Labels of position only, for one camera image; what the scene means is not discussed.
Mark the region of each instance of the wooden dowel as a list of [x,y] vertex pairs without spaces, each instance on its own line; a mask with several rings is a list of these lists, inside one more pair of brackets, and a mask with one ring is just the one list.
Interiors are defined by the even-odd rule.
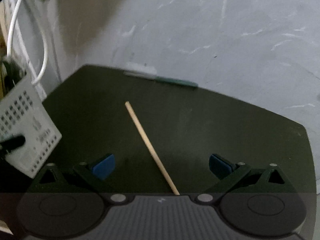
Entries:
[[136,127],[138,129],[138,132],[141,135],[142,140],[144,141],[144,143],[145,143],[146,147],[148,148],[151,156],[153,157],[153,159],[155,160],[156,164],[158,165],[162,175],[164,176],[165,180],[169,184],[169,186],[172,189],[173,193],[175,195],[180,195],[179,191],[177,190],[177,188],[174,185],[172,179],[170,178],[169,174],[165,170],[165,167],[163,166],[159,156],[157,155],[155,149],[153,148],[151,142],[149,141],[148,136],[146,135],[144,129],[142,128],[142,126],[141,126],[136,114],[134,113],[134,111],[133,111],[133,109],[132,109],[132,107],[131,107],[131,105],[130,105],[130,103],[128,101],[125,103],[125,107],[127,108],[128,112],[129,112],[129,114],[130,114],[130,116],[132,118],[132,121],[136,125]]

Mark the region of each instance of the black table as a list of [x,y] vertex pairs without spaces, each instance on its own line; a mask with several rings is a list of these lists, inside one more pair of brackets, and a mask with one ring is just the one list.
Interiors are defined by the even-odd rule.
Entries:
[[209,170],[212,153],[253,168],[277,163],[306,203],[308,216],[301,234],[312,239],[316,181],[305,128],[212,91],[84,66],[43,102],[62,133],[48,162],[68,168],[113,153],[116,169],[106,182],[114,189],[171,192],[124,106],[126,101],[180,193],[203,192],[218,182]]

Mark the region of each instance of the metal bolt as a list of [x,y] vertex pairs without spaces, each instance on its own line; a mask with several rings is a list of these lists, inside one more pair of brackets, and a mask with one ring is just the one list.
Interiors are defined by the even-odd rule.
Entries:
[[201,202],[210,202],[213,200],[213,196],[211,196],[210,194],[200,194],[198,197],[198,200]]
[[113,194],[110,199],[113,201],[113,202],[123,202],[126,200],[126,196],[123,195],[123,194]]

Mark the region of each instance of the blue gripper pad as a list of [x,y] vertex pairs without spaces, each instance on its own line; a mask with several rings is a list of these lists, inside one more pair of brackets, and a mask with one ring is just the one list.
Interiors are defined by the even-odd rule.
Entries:
[[91,172],[97,178],[104,180],[106,179],[115,169],[116,161],[113,154],[94,165],[91,168]]
[[219,159],[217,156],[213,154],[209,158],[209,168],[210,171],[218,179],[224,179],[226,176],[233,172],[233,168],[231,165]]

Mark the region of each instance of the ribbed surface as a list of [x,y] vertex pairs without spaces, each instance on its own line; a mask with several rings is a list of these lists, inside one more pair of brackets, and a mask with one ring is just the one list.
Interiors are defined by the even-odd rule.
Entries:
[[[112,207],[92,231],[74,240],[254,240],[226,226],[214,208],[188,196],[137,196]],[[301,240],[296,235],[282,240]]]

